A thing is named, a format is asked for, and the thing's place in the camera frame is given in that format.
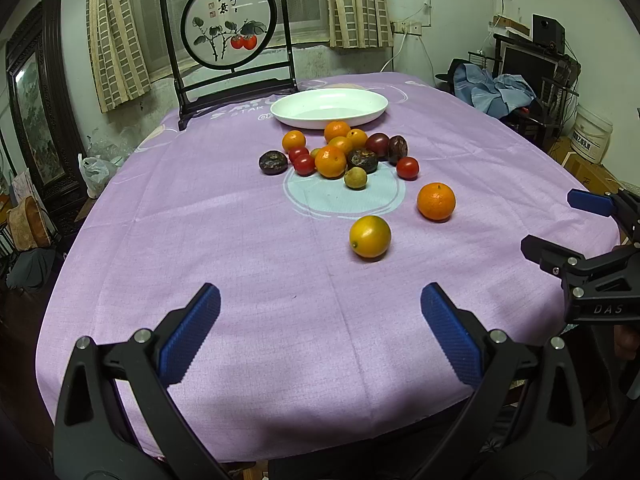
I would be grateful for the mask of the large orange mandarin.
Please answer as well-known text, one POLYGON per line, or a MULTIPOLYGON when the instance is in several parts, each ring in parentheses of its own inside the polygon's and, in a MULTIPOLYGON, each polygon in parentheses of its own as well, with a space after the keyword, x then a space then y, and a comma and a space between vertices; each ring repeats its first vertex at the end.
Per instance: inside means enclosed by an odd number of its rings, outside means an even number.
POLYGON ((442 182, 422 186, 416 198, 418 211, 432 221, 448 220, 454 213, 457 200, 454 191, 442 182))

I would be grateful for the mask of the red cherry tomato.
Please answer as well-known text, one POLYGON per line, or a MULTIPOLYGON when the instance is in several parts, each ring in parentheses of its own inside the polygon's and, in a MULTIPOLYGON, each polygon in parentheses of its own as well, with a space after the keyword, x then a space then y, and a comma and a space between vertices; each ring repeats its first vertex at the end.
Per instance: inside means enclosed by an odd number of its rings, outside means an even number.
POLYGON ((396 172, 398 177, 404 180, 416 180, 420 174, 419 162, 413 157, 403 157, 396 164, 396 172))
POLYGON ((303 146, 301 146, 300 148, 292 148, 292 150, 288 152, 288 160, 291 164, 294 164, 296 159, 298 159, 300 156, 307 156, 308 154, 309 151, 303 146))
POLYGON ((308 177, 316 172, 316 164, 311 154, 298 155, 293 160, 293 167, 296 174, 301 177, 308 177))

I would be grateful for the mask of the yellow orange fruit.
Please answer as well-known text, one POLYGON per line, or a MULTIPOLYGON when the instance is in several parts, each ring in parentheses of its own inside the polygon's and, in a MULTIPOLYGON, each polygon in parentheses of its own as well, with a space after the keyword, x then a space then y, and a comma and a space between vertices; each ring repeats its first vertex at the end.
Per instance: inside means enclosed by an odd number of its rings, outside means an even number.
POLYGON ((349 246, 359 257, 382 257, 390 248, 392 231, 379 216, 365 216, 354 222, 349 230, 349 246))

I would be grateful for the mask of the dark purple passionfruit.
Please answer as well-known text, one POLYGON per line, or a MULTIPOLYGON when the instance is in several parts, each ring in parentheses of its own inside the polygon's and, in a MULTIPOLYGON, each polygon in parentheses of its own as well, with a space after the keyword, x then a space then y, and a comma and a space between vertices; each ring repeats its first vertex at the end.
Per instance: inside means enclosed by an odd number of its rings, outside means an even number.
POLYGON ((387 144, 387 161, 396 166, 398 162, 408 156, 408 143, 403 136, 392 136, 387 144))

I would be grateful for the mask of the dark red plum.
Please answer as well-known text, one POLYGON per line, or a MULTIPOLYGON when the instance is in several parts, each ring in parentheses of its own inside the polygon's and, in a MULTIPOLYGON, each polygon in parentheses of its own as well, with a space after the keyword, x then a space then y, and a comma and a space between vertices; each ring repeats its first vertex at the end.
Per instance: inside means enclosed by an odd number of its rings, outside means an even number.
POLYGON ((388 154, 388 144, 390 138, 385 133, 373 133, 367 138, 364 146, 368 151, 374 153, 378 159, 386 159, 388 154))

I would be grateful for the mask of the small orange fruit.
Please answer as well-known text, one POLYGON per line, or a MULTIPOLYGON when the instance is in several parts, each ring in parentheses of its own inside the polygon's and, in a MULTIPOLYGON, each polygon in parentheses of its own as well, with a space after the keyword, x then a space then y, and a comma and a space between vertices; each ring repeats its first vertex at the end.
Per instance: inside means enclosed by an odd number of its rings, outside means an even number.
POLYGON ((347 136, 336 136, 335 138, 329 140, 329 146, 333 146, 334 148, 338 148, 345 155, 348 155, 353 149, 352 140, 350 140, 347 136))
POLYGON ((347 133, 346 138, 350 141, 353 148, 364 148, 367 144, 368 135, 361 129, 353 128, 347 133))

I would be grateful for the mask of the small orange kumquat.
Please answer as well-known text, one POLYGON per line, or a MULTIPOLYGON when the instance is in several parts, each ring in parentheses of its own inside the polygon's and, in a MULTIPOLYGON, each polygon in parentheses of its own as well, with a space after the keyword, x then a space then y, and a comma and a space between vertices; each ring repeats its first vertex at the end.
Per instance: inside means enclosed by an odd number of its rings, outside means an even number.
POLYGON ((306 146, 306 136, 299 130, 291 130, 282 138, 282 148, 288 153, 296 148, 304 148, 306 146))

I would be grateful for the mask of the dark dried fruit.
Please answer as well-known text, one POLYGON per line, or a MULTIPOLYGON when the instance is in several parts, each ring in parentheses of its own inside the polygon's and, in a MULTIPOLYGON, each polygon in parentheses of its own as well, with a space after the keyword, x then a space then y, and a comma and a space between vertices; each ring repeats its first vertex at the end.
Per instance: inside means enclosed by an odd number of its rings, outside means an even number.
POLYGON ((258 166, 267 176, 276 176, 288 169, 288 158, 282 152, 268 151, 259 157, 258 166))
POLYGON ((366 148, 355 148, 346 159, 349 168, 358 167, 367 174, 373 174, 378 169, 378 155, 366 148))

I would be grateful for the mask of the white plastic bucket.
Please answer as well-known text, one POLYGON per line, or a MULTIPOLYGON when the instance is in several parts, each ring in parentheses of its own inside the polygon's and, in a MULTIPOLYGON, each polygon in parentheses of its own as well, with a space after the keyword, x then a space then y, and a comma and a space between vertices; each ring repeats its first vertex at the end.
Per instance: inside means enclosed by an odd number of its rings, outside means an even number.
POLYGON ((582 158, 600 164, 612 133, 612 122, 578 105, 574 125, 570 130, 570 146, 582 158))

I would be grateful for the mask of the black metal shelf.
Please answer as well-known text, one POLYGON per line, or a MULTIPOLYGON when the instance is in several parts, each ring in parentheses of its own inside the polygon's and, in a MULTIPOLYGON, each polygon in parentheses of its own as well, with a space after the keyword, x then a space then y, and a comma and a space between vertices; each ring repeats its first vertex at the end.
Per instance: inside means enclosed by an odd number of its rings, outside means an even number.
POLYGON ((469 51, 468 59, 480 68, 488 68, 494 78, 521 76, 533 89, 533 101, 501 121, 545 151, 564 128, 568 102, 579 96, 575 90, 579 63, 567 54, 523 38, 495 34, 494 39, 493 54, 469 51))

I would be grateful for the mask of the blue clothes pile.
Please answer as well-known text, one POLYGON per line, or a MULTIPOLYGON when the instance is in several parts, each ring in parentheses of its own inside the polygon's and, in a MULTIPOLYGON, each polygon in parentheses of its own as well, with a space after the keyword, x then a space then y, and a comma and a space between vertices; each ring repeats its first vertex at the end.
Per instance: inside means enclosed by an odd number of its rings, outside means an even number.
POLYGON ((454 95, 493 118, 503 118, 514 110, 529 107, 536 93, 520 75, 502 74, 492 78, 475 64, 460 64, 452 75, 454 95))

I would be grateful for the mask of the black speaker box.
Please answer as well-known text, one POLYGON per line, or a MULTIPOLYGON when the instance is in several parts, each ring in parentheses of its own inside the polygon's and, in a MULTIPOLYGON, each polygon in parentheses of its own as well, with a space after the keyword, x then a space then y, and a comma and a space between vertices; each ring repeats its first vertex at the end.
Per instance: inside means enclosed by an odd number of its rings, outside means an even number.
POLYGON ((565 52, 565 28, 554 18, 532 15, 532 39, 537 46, 563 54, 565 52))

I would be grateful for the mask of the purple tablecloth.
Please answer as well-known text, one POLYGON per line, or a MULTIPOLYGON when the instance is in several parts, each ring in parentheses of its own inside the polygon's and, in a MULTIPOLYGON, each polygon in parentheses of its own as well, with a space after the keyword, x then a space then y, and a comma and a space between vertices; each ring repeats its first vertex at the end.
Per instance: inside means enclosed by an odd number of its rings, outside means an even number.
POLYGON ((56 280, 36 354, 58 404, 81 336, 128 339, 205 283, 221 314, 170 390, 217 460, 262 460, 374 437, 466 397, 420 309, 437 283, 488 328, 541 344, 564 324, 559 281, 521 254, 536 235, 592 257, 616 224, 572 208, 576 179, 498 120, 416 78, 352 75, 388 99, 374 132, 403 136, 416 180, 387 164, 360 192, 342 180, 263 174, 285 128, 270 99, 228 105, 179 130, 168 114, 107 185, 56 280), (448 220, 424 218, 422 186, 448 185, 448 220), (357 256, 349 230, 379 216, 388 251, 357 256))

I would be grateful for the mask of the wicker basket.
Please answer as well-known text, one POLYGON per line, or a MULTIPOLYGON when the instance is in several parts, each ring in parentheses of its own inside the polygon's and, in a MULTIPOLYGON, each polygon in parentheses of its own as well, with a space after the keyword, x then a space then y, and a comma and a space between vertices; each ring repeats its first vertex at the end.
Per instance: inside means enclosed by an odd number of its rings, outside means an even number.
POLYGON ((51 246, 40 207, 32 195, 27 195, 15 208, 9 210, 8 226, 13 244, 19 252, 51 246))

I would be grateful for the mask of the white plastic bag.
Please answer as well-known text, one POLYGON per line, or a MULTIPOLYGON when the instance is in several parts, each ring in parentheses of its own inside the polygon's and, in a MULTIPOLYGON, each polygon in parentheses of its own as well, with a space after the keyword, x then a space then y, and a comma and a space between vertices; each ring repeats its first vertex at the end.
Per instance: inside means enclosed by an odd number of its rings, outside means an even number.
POLYGON ((117 166, 99 157, 78 155, 79 171, 87 187, 87 194, 93 200, 98 198, 107 183, 117 172, 117 166))

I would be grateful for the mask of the white oval plate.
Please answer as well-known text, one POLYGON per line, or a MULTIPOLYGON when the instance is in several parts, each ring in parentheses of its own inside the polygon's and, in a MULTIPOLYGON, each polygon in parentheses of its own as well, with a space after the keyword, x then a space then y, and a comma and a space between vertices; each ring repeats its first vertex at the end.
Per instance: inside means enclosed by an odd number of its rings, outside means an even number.
POLYGON ((373 91, 329 88, 284 96, 270 106, 270 113, 287 126, 323 129, 338 120, 352 127, 365 125, 381 117, 387 107, 388 99, 373 91))

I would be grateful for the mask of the right checkered curtain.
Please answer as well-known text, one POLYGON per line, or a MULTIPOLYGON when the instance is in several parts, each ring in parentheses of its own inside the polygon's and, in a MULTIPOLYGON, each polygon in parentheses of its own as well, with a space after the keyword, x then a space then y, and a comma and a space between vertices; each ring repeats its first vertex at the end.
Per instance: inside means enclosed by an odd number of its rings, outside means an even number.
POLYGON ((386 0, 328 0, 328 20, 331 48, 393 47, 386 0))

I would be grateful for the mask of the checkered curtain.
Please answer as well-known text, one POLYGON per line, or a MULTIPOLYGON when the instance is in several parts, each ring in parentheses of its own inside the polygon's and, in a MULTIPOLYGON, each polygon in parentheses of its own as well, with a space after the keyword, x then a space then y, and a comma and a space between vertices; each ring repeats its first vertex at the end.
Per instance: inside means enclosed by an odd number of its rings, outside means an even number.
POLYGON ((86 0, 91 71, 100 111, 140 98, 150 90, 130 0, 86 0))
POLYGON ((331 48, 393 47, 386 0, 328 0, 328 20, 331 48))

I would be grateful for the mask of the dark framed painting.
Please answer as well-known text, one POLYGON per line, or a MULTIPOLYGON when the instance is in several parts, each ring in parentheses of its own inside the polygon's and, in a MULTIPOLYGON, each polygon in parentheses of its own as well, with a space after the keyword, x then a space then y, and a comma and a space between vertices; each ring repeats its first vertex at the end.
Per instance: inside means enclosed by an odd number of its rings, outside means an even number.
POLYGON ((41 0, 6 43, 12 122, 32 182, 47 208, 86 196, 77 156, 85 153, 68 93, 62 0, 41 0))

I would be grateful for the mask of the left checkered curtain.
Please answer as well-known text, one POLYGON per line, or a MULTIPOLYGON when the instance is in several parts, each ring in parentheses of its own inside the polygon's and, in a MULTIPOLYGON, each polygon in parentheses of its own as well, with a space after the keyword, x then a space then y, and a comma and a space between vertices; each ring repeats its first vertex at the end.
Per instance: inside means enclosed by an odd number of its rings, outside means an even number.
POLYGON ((100 111, 140 98, 150 90, 130 0, 86 0, 91 71, 100 111))

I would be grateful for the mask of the wall power socket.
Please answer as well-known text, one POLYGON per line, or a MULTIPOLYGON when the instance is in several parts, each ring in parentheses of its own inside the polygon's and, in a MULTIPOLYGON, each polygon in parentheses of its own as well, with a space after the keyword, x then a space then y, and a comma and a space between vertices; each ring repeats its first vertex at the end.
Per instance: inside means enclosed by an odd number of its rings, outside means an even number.
POLYGON ((418 21, 393 22, 392 31, 395 35, 421 36, 424 25, 418 21))

